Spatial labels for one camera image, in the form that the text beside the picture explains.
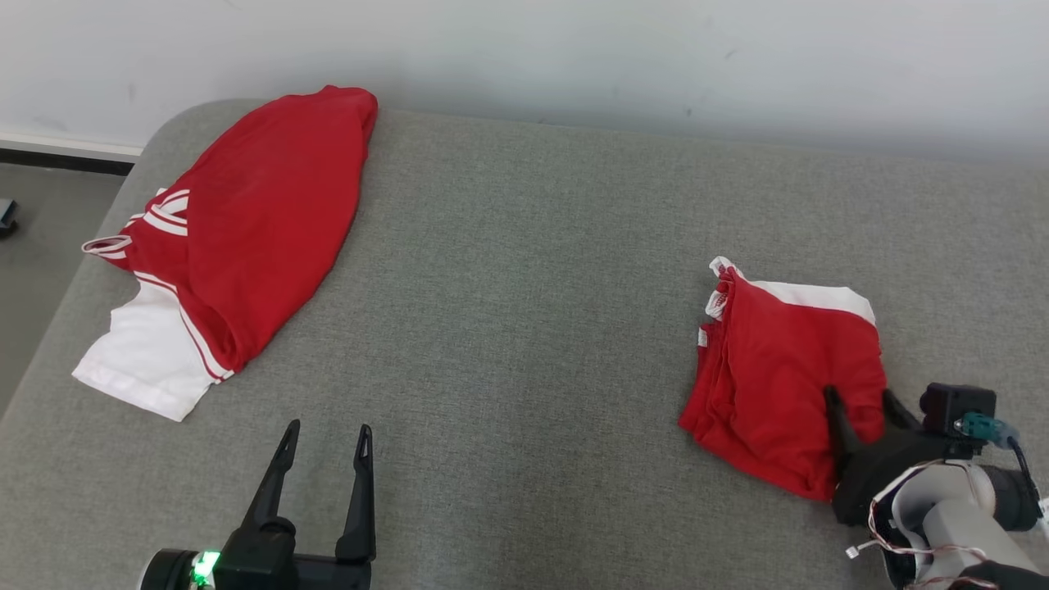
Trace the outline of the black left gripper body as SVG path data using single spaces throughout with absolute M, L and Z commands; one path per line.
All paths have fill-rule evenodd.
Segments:
M 296 552 L 291 520 L 274 518 L 235 530 L 220 551 L 190 567 L 191 589 L 370 589 L 374 519 L 355 522 L 333 556 Z

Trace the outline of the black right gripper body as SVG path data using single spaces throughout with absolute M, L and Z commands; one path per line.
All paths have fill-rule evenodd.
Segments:
M 883 436 L 870 444 L 862 443 L 855 452 L 832 499 L 834 515 L 842 525 L 866 522 L 870 502 L 904 470 L 948 455 L 951 439 L 920 429 L 914 439 L 887 439 Z

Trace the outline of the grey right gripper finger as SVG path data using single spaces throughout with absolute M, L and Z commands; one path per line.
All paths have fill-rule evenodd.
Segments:
M 862 441 L 851 425 L 842 397 L 833 385 L 825 386 L 825 414 L 835 473 L 843 477 L 855 452 L 861 451 Z
M 914 439 L 920 434 L 920 420 L 908 410 L 892 389 L 882 392 L 884 437 L 887 439 Z

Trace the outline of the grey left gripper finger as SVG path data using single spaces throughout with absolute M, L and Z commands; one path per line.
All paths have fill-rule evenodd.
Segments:
M 277 523 L 279 517 L 279 504 L 284 493 L 284 478 L 293 467 L 293 461 L 297 452 L 298 439 L 301 428 L 299 419 L 292 420 L 284 431 L 272 460 L 266 468 L 266 473 L 252 497 L 248 505 L 247 515 L 241 522 L 243 528 L 262 529 L 269 524 Z
M 372 430 L 361 426 L 352 466 L 355 481 L 343 534 L 336 542 L 336 557 L 343 563 L 371 563 L 377 556 L 374 520 L 374 449 Z

